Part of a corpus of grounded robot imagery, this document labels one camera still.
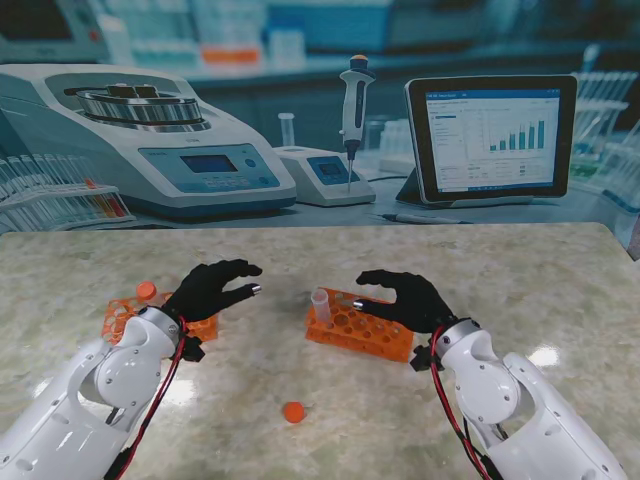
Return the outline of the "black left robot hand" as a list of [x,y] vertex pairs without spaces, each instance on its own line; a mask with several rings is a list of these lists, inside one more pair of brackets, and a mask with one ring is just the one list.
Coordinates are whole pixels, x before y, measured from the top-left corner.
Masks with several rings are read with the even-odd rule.
[[160,310],[185,323],[198,322],[256,295],[257,283],[248,283],[225,291],[226,285],[238,278],[258,277],[263,270],[247,260],[221,260],[200,264],[182,280],[177,290]]

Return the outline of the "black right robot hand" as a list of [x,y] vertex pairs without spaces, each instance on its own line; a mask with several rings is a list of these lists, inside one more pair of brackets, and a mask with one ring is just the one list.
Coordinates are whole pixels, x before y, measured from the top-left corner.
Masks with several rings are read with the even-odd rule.
[[397,322],[412,332],[434,333],[440,326],[449,326],[458,320],[435,286],[420,275],[369,270],[362,272],[356,283],[394,290],[396,300],[393,303],[360,299],[360,310],[384,320]]

